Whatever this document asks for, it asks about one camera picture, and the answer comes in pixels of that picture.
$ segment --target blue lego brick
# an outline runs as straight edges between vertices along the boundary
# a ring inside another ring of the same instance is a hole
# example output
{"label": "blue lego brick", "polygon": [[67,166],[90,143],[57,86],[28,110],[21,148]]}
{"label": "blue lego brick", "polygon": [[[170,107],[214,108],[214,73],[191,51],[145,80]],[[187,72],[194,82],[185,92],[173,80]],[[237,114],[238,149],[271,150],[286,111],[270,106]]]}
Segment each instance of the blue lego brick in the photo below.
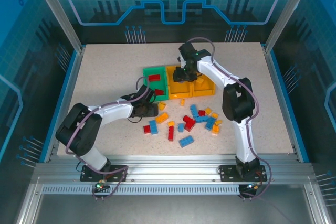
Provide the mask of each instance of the blue lego brick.
{"label": "blue lego brick", "polygon": [[179,143],[180,143],[180,146],[183,148],[183,147],[186,147],[187,145],[191,144],[194,142],[194,139],[192,136],[187,136],[181,140],[179,140]]}
{"label": "blue lego brick", "polygon": [[178,125],[178,132],[183,132],[184,131],[184,123],[179,123]]}
{"label": "blue lego brick", "polygon": [[190,106],[190,110],[191,110],[191,113],[192,113],[192,115],[193,115],[194,118],[197,117],[197,116],[199,116],[198,109],[197,109],[196,105],[194,105],[194,104],[191,105]]}
{"label": "blue lego brick", "polygon": [[207,116],[207,115],[202,115],[202,116],[195,117],[196,123],[204,123],[204,122],[207,122],[208,120],[209,120],[209,116]]}
{"label": "blue lego brick", "polygon": [[155,120],[149,121],[152,135],[158,134],[158,127]]}
{"label": "blue lego brick", "polygon": [[205,128],[209,131],[212,130],[212,127],[214,126],[215,122],[216,122],[216,119],[211,116],[208,119],[208,122],[206,123]]}

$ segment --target red lego brick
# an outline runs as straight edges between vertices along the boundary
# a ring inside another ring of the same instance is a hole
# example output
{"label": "red lego brick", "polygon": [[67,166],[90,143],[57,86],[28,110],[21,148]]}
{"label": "red lego brick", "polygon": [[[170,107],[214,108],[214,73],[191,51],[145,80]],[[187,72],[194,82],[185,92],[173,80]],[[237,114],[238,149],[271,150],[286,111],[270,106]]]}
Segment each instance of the red lego brick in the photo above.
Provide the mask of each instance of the red lego brick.
{"label": "red lego brick", "polygon": [[174,141],[174,126],[170,126],[168,129],[168,140],[170,142]]}
{"label": "red lego brick", "polygon": [[199,110],[199,111],[198,111],[198,115],[199,115],[199,116],[205,115],[205,110]]}
{"label": "red lego brick", "polygon": [[143,127],[143,133],[148,134],[151,133],[151,127],[149,125],[146,125]]}
{"label": "red lego brick", "polygon": [[190,132],[195,126],[195,124],[196,124],[196,121],[192,120],[192,122],[188,122],[185,124],[184,129]]}
{"label": "red lego brick", "polygon": [[190,118],[189,116],[185,115],[185,116],[183,117],[183,121],[186,122],[186,123],[188,123],[188,122],[192,122],[193,119]]}
{"label": "red lego brick", "polygon": [[155,89],[155,94],[156,95],[163,95],[163,90],[161,90],[161,89]]}
{"label": "red lego brick", "polygon": [[160,81],[161,79],[159,74],[152,74],[148,76],[148,80],[149,82],[151,82],[151,81]]}

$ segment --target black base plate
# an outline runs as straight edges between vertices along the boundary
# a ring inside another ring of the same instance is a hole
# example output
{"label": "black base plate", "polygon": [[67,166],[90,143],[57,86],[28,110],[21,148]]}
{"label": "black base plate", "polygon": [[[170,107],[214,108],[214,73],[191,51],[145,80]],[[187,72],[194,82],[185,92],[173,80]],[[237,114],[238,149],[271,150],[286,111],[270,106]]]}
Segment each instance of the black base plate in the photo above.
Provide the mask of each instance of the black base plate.
{"label": "black base plate", "polygon": [[[125,165],[111,165],[110,171],[118,170],[118,169],[121,169],[123,167],[125,167]],[[121,171],[121,172],[118,172],[116,174],[113,174],[113,176],[111,176],[107,179],[107,182],[119,182],[119,180],[121,179],[121,176],[124,172],[125,171]],[[80,181],[82,181],[82,182],[98,182],[101,179],[103,179],[102,174],[95,173],[89,167],[87,167],[86,165],[83,165],[82,172],[81,172],[81,175],[80,175],[80,178],[79,178]]]}
{"label": "black base plate", "polygon": [[[264,165],[260,165],[256,170],[260,172],[265,172],[263,175],[263,182],[267,181],[267,174]],[[219,166],[218,173],[221,176],[222,182],[259,182],[260,177],[252,173],[250,176],[246,176],[245,179],[242,179],[240,174],[238,173],[235,165],[221,165]]]}

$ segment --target table surface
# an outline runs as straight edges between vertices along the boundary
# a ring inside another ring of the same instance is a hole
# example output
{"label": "table surface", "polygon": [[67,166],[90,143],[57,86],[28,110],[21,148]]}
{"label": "table surface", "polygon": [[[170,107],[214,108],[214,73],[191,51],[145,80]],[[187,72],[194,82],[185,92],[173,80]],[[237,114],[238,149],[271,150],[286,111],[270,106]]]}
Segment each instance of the table surface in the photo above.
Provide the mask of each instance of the table surface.
{"label": "table surface", "polygon": [[[111,44],[87,45],[80,66],[76,86],[71,99],[72,106],[102,105],[115,101],[122,95],[135,91],[135,82],[142,76],[144,67],[177,65],[178,48],[181,44]],[[260,114],[253,120],[253,137],[258,153],[293,152],[288,132],[281,114],[274,86],[259,43],[215,43],[215,59],[228,71],[241,78],[251,80],[253,92],[260,104]],[[211,46],[194,44],[197,50]],[[165,112],[170,118],[158,125],[157,135],[143,134],[143,126],[153,118],[143,118],[133,124],[127,119],[114,121],[103,126],[96,138],[96,147],[104,154],[114,155],[212,155],[234,154],[236,143],[232,122],[222,112],[222,90],[206,97],[189,98],[185,106],[180,99],[165,101]],[[205,123],[196,124],[191,133],[174,131],[174,142],[167,140],[168,121],[182,123],[189,115],[190,105],[198,109],[207,106],[219,114],[223,121],[218,136],[205,129]],[[178,140],[191,135],[195,142],[181,148]],[[58,155],[65,155],[65,147],[59,145]]]}

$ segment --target green tray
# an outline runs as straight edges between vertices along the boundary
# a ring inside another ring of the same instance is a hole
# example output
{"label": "green tray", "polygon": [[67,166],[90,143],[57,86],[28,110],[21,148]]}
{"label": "green tray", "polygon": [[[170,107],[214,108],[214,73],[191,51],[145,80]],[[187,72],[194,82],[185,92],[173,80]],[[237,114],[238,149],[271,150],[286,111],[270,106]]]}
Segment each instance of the green tray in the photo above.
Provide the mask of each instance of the green tray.
{"label": "green tray", "polygon": [[147,77],[152,74],[159,74],[160,75],[160,81],[153,81],[150,82],[149,87],[152,90],[155,89],[161,89],[163,90],[163,95],[157,95],[155,101],[166,101],[169,100],[169,93],[168,93],[168,87],[167,87],[167,76],[166,76],[166,70],[165,66],[160,67],[152,67],[152,68],[144,68],[142,70],[143,76]]}

